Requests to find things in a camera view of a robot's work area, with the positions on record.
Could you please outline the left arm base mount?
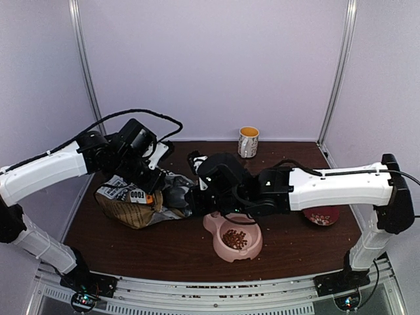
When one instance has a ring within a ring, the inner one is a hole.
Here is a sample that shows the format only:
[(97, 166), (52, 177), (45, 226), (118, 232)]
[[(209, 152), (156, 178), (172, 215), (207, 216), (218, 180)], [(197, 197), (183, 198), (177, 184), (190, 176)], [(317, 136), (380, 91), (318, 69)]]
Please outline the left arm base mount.
[(60, 285), (74, 291), (70, 306), (78, 313), (92, 311), (103, 297), (112, 298), (117, 281), (115, 277), (95, 273), (90, 273), (86, 278), (60, 274)]

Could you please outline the pink double pet bowl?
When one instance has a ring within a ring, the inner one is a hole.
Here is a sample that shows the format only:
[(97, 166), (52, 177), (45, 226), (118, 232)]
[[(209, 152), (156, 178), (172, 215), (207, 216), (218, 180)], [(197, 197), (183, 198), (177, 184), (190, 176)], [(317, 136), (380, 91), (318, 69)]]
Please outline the pink double pet bowl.
[(255, 259), (263, 248), (260, 226), (244, 214), (231, 213), (224, 218), (219, 212), (208, 214), (203, 227), (213, 237), (213, 249), (224, 261)]

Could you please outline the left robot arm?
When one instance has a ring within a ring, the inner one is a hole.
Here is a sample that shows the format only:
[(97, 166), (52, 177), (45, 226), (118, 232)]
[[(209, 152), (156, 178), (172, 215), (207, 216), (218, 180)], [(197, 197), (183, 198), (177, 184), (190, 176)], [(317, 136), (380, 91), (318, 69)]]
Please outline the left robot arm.
[(135, 119), (116, 133), (102, 135), (92, 127), (81, 131), (59, 148), (32, 161), (1, 168), (1, 242), (20, 247), (43, 263), (51, 265), (62, 282), (76, 292), (94, 293), (100, 280), (87, 266), (83, 255), (50, 236), (30, 217), (36, 212), (51, 223), (62, 219), (53, 215), (52, 205), (63, 206), (70, 198), (64, 189), (81, 177), (97, 172), (121, 177), (150, 194), (163, 184), (158, 163), (170, 145)]

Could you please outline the brown pet food bag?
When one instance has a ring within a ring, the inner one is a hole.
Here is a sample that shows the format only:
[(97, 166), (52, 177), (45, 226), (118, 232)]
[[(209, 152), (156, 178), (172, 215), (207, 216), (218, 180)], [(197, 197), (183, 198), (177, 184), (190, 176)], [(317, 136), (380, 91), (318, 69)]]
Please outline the brown pet food bag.
[(185, 195), (194, 186), (195, 182), (184, 175), (166, 171), (163, 188), (147, 194), (115, 175), (101, 184), (93, 196), (106, 217), (139, 230), (190, 217), (192, 210)]

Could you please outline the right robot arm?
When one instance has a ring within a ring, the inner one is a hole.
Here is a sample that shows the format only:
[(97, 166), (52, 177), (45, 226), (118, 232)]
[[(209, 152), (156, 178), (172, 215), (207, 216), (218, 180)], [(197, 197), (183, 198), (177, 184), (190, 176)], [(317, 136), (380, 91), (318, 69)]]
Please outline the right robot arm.
[(411, 192), (406, 183), (411, 175), (400, 170), (392, 154), (371, 165), (347, 169), (311, 169), (285, 159), (250, 172), (229, 153), (205, 156), (188, 154), (188, 164), (199, 184), (186, 193), (195, 216), (217, 211), (224, 219), (252, 225), (257, 218), (288, 214), (315, 207), (372, 205), (371, 223), (345, 255), (344, 266), (334, 274), (341, 289), (351, 289), (368, 274), (393, 235), (415, 222)]

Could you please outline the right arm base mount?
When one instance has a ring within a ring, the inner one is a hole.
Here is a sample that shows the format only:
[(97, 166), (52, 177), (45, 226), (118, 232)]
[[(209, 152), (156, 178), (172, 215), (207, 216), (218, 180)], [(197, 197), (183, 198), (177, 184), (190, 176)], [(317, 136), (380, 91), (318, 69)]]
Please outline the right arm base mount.
[(347, 274), (344, 270), (314, 278), (318, 296), (332, 295), (335, 306), (345, 312), (356, 311), (362, 305), (360, 288), (370, 283), (366, 272)]

